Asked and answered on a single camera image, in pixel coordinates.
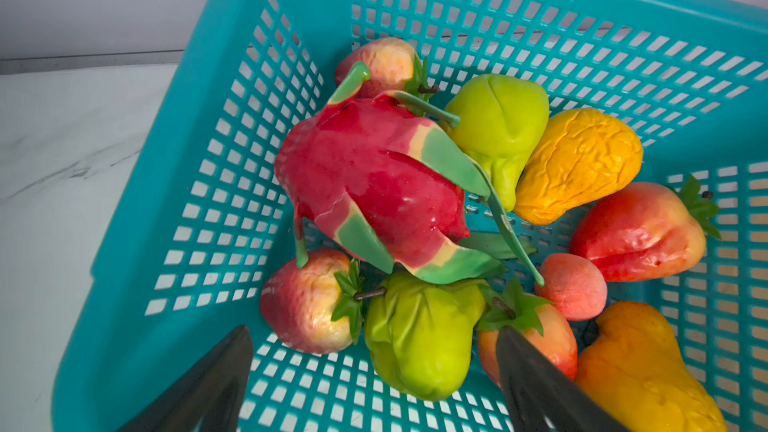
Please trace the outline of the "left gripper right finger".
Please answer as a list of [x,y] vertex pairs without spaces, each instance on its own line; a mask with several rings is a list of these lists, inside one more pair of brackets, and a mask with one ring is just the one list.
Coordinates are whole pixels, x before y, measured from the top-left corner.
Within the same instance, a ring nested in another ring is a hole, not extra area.
[[497,363],[515,431],[624,431],[518,331],[499,333]]

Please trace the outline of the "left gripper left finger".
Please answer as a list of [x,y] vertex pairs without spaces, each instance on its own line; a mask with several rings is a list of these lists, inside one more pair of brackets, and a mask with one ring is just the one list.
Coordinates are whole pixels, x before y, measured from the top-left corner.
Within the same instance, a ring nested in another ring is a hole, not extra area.
[[254,349],[240,325],[217,343],[122,431],[234,431]]

